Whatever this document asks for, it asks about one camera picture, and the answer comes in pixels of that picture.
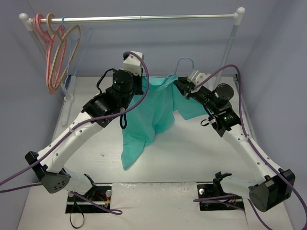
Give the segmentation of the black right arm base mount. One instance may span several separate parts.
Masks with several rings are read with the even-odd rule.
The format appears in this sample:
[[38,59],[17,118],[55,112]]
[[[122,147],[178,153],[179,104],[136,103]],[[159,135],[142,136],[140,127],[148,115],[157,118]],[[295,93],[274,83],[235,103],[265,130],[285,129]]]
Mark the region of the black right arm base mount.
[[212,182],[197,184],[198,199],[204,199],[198,201],[200,211],[245,211],[242,198],[237,195],[230,196],[221,187],[221,181],[231,175],[228,172],[218,172]]

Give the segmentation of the teal t shirt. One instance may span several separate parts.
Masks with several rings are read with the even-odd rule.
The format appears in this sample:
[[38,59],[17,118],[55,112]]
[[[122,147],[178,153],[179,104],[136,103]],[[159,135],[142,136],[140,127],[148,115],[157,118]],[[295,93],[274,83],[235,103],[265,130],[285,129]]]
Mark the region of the teal t shirt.
[[128,170],[141,156],[143,149],[152,144],[155,135],[166,132],[174,123],[174,111],[184,120],[205,115],[206,112],[193,99],[181,95],[174,81],[174,74],[163,77],[150,77],[149,90],[144,100],[126,113],[127,126],[122,130],[122,167]]

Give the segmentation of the light blue wire hanger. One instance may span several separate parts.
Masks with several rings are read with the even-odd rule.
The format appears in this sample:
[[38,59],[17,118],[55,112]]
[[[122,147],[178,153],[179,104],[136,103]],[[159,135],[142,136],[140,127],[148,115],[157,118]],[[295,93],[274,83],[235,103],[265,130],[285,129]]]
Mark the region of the light blue wire hanger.
[[191,57],[181,57],[173,69],[167,71],[166,73],[155,73],[150,74],[151,78],[170,78],[173,76],[176,77],[185,77],[190,72],[195,69],[195,62]]

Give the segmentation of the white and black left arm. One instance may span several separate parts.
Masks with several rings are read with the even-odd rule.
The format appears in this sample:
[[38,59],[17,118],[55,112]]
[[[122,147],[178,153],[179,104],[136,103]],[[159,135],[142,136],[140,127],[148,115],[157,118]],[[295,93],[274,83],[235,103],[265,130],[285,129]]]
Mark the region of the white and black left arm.
[[112,85],[87,102],[73,123],[49,146],[39,152],[30,151],[25,160],[39,182],[50,193],[62,189],[77,192],[90,201],[94,199],[97,185],[87,174],[78,174],[64,167],[69,158],[93,135],[129,107],[133,96],[142,95],[142,77],[126,70],[112,69]]

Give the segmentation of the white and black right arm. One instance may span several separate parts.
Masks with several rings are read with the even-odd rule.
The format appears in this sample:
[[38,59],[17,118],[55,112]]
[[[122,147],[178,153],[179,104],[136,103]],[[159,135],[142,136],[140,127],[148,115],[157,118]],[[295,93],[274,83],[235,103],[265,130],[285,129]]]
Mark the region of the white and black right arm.
[[272,162],[250,135],[244,134],[240,117],[230,103],[233,88],[225,83],[210,91],[204,86],[193,91],[194,85],[186,77],[174,81],[180,94],[198,102],[208,113],[208,124],[228,142],[252,170],[253,179],[240,180],[231,173],[218,172],[213,179],[212,191],[217,197],[235,194],[249,199],[255,208],[266,212],[287,200],[292,193],[295,174]]

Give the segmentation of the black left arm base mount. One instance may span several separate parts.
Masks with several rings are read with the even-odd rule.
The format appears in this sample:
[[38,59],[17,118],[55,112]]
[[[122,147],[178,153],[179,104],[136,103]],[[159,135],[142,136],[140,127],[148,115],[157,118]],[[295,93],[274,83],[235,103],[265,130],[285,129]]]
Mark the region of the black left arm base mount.
[[[105,209],[110,209],[111,197],[107,196],[109,190],[112,191],[112,184],[98,184],[97,192],[91,197],[88,198],[97,205],[104,207]],[[91,203],[84,201],[83,199],[72,195],[68,192],[66,206],[66,214],[97,214],[97,213],[107,213],[104,210],[93,206]]]

